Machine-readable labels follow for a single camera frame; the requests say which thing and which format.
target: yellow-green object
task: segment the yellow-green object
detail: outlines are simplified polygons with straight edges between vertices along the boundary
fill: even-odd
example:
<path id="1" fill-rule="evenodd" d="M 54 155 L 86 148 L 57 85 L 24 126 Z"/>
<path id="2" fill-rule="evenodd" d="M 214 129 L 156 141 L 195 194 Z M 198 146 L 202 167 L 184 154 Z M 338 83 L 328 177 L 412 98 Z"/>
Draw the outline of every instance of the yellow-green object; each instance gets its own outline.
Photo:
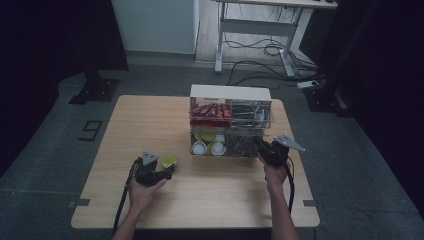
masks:
<path id="1" fill-rule="evenodd" d="M 208 147 L 206 148 L 206 155 L 212 155 L 212 145 L 213 143 L 208 144 Z"/>
<path id="2" fill-rule="evenodd" d="M 203 140 L 208 141 L 208 142 L 214 141 L 215 136 L 216 136 L 215 133 L 202 133 L 201 135 L 202 135 Z"/>
<path id="3" fill-rule="evenodd" d="M 167 155 L 162 160 L 162 166 L 164 168 L 169 168 L 172 165 L 177 165 L 177 156 Z"/>
<path id="4" fill-rule="evenodd" d="M 199 141 L 199 142 L 203 141 L 202 136 L 200 135 L 200 133 L 195 133 L 194 134 L 194 138 L 196 139 L 196 141 Z"/>

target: person's left hand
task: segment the person's left hand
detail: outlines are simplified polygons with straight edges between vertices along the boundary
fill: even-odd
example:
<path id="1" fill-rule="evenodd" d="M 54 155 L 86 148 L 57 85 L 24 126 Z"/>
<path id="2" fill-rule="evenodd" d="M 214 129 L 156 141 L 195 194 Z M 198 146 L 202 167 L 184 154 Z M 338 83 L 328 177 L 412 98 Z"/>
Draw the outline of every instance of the person's left hand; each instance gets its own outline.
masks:
<path id="1" fill-rule="evenodd" d="M 155 192 L 166 183 L 166 179 L 162 179 L 156 185 L 144 187 L 137 183 L 133 178 L 130 183 L 130 211 L 141 212 L 152 201 Z"/>

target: small white container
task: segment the small white container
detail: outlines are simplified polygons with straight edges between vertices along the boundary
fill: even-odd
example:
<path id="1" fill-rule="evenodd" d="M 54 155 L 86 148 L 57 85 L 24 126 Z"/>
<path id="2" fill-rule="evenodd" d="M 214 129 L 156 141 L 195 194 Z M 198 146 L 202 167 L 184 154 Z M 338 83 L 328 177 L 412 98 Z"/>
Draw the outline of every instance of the small white container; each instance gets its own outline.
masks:
<path id="1" fill-rule="evenodd" d="M 220 142 L 215 142 L 212 145 L 212 154 L 215 156 L 222 156 L 225 153 L 225 146 L 224 144 L 220 143 Z"/>
<path id="2" fill-rule="evenodd" d="M 222 134 L 217 134 L 215 137 L 215 142 L 225 143 L 225 136 Z"/>
<path id="3" fill-rule="evenodd" d="M 204 142 L 197 141 L 191 147 L 191 151 L 195 155 L 204 155 L 206 153 L 206 144 Z"/>

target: forearm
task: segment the forearm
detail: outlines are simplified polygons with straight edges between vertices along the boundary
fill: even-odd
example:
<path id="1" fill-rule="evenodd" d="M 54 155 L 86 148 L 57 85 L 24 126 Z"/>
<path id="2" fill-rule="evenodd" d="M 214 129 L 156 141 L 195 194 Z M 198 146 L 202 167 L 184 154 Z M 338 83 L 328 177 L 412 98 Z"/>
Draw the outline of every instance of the forearm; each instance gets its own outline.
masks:
<path id="1" fill-rule="evenodd" d="M 138 219 L 141 216 L 141 211 L 131 210 L 128 212 L 124 221 L 122 221 L 112 240 L 130 240 L 134 235 Z"/>
<path id="2" fill-rule="evenodd" d="M 281 187 L 270 189 L 269 195 L 271 200 L 273 240 L 300 239 L 290 216 L 283 189 Z"/>

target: gray carpet floor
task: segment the gray carpet floor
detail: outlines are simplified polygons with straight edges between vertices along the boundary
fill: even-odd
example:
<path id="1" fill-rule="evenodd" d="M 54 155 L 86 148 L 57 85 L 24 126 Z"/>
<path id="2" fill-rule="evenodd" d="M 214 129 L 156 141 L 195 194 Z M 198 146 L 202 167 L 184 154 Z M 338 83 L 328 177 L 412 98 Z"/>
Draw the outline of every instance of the gray carpet floor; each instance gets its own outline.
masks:
<path id="1" fill-rule="evenodd" d="M 70 105 L 85 78 L 62 81 L 50 114 L 0 179 L 0 239 L 109 239 L 111 229 L 73 229 L 71 218 L 118 97 L 189 96 L 191 84 L 225 85 L 229 78 L 228 69 L 216 75 L 211 66 L 177 65 L 131 64 L 129 72 L 102 72 L 121 80 L 111 102 Z M 237 71 L 235 79 L 246 73 Z M 255 80 L 243 86 L 278 84 Z M 302 239 L 424 239 L 418 211 L 355 119 L 309 111 L 293 86 L 281 85 L 271 95 L 283 101 L 294 137 L 308 149 L 301 158 L 321 224 L 299 228 Z M 100 133 L 93 142 L 80 141 L 89 120 L 103 121 Z M 206 238 L 196 231 L 186 239 L 193 236 Z M 171 233 L 161 239 L 180 238 Z"/>

